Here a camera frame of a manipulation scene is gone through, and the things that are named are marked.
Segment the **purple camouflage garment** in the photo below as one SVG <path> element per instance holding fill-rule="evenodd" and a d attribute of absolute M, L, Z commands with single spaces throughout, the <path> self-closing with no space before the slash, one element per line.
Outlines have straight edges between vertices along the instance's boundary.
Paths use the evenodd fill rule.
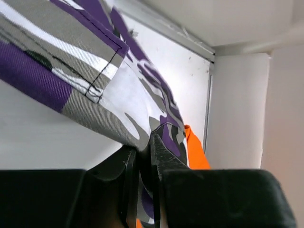
<path fill-rule="evenodd" d="M 171 89 L 105 0 L 3 0 L 0 78 L 82 126 L 145 152 L 152 133 L 189 164 Z"/>

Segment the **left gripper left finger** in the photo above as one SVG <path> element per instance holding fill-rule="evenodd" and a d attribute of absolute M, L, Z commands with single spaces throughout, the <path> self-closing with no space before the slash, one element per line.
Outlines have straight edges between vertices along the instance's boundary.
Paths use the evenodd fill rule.
<path fill-rule="evenodd" d="M 136 227 L 139 168 L 137 151 L 123 146 L 88 171 L 90 228 Z"/>

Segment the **orange cloth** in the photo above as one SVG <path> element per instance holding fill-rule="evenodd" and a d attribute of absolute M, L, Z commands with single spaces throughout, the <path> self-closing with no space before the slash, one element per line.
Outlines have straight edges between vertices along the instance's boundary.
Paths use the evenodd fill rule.
<path fill-rule="evenodd" d="M 188 166 L 193 170 L 209 170 L 210 165 L 204 153 L 201 141 L 193 133 L 189 125 L 185 125 L 184 127 L 187 141 Z M 154 227 L 153 200 L 143 186 L 142 181 L 139 181 L 136 227 Z"/>

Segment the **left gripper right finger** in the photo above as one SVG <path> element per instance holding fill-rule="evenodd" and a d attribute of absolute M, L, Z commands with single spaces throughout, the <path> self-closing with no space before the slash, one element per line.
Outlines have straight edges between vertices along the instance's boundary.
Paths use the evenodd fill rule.
<path fill-rule="evenodd" d="M 153 133 L 151 142 L 152 195 L 154 223 L 156 228 L 174 228 L 174 216 L 178 212 L 174 204 L 178 202 L 180 191 L 175 189 L 174 178 L 189 168 L 164 145 L 162 138 Z"/>

